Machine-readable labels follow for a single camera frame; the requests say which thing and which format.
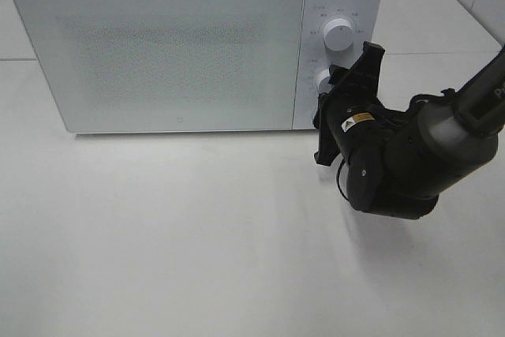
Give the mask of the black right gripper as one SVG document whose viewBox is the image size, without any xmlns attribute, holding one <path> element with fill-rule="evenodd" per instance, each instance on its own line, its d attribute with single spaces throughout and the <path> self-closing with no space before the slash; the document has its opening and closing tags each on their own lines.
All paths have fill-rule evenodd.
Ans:
<svg viewBox="0 0 505 337">
<path fill-rule="evenodd" d="M 317 164 L 329 167 L 338 155 L 351 163 L 358 153 L 384 162 L 385 144 L 393 135 L 381 114 L 378 86 L 385 50 L 365 41 L 361 56 L 349 68 L 330 66 L 329 84 L 349 92 L 318 95 L 313 126 L 318 131 Z"/>
</svg>

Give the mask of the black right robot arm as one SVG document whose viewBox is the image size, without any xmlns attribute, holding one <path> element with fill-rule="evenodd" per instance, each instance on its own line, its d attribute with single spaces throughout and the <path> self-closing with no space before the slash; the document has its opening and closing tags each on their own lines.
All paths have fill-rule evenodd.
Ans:
<svg viewBox="0 0 505 337">
<path fill-rule="evenodd" d="M 339 191 L 359 211 L 419 219 L 439 195 L 496 155 L 504 127 L 504 55 L 498 53 L 462 88 L 418 94 L 406 110 L 378 97 L 384 49 L 366 42 L 350 67 L 332 65 L 313 125 L 316 163 L 340 160 Z"/>
</svg>

